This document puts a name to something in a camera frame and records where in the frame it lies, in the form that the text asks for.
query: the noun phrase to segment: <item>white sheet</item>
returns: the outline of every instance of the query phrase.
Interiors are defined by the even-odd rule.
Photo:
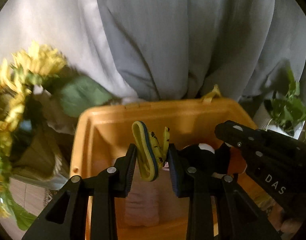
[[[114,95],[137,98],[116,70],[96,0],[8,0],[0,12],[0,63],[32,40],[58,48]]]

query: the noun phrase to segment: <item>green plant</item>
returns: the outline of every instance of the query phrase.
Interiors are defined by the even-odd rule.
[[[294,128],[306,120],[306,107],[298,98],[299,82],[295,81],[290,67],[287,68],[289,88],[287,94],[280,95],[275,91],[271,99],[265,100],[264,105],[272,120],[288,135],[294,136]]]

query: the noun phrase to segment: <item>gray fabric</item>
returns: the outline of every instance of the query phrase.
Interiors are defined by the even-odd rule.
[[[306,16],[295,0],[275,0],[265,45],[244,95],[260,95],[272,90],[286,93],[288,79],[285,66],[292,67],[295,79],[299,81],[305,60]]]
[[[98,5],[116,68],[139,97],[181,98],[188,76],[186,0],[98,0]]]
[[[235,100],[254,97],[280,87],[290,64],[306,100],[306,17],[295,0],[98,4],[117,70],[141,98],[194,98],[214,84]]]

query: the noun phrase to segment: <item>potted plant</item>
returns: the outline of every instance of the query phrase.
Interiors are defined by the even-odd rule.
[[[298,139],[306,120],[306,107],[299,98],[299,82],[290,67],[287,68],[287,76],[289,85],[286,95],[274,91],[272,98],[264,100],[253,120],[261,129]]]

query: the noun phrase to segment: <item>silver rivet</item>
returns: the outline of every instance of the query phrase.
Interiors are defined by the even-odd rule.
[[[226,182],[232,182],[232,181],[233,181],[233,178],[232,178],[231,176],[229,176],[229,175],[226,175],[226,176],[224,177],[224,180],[225,180]]]
[[[195,172],[196,172],[196,168],[195,168],[195,167],[188,167],[188,168],[187,168],[187,171],[188,171],[189,173],[195,173]]]
[[[262,156],[263,156],[263,154],[262,154],[261,152],[255,152],[255,154],[256,154],[257,156],[259,156],[259,157],[262,157]]]
[[[243,128],[241,128],[240,126],[238,125],[234,125],[233,128],[237,129],[237,130],[240,130],[240,131],[243,131]]]
[[[109,167],[106,171],[108,173],[114,173],[116,171],[116,168],[115,167]]]
[[[73,177],[71,178],[71,181],[72,181],[73,183],[79,182],[79,181],[80,181],[80,176],[73,176]]]

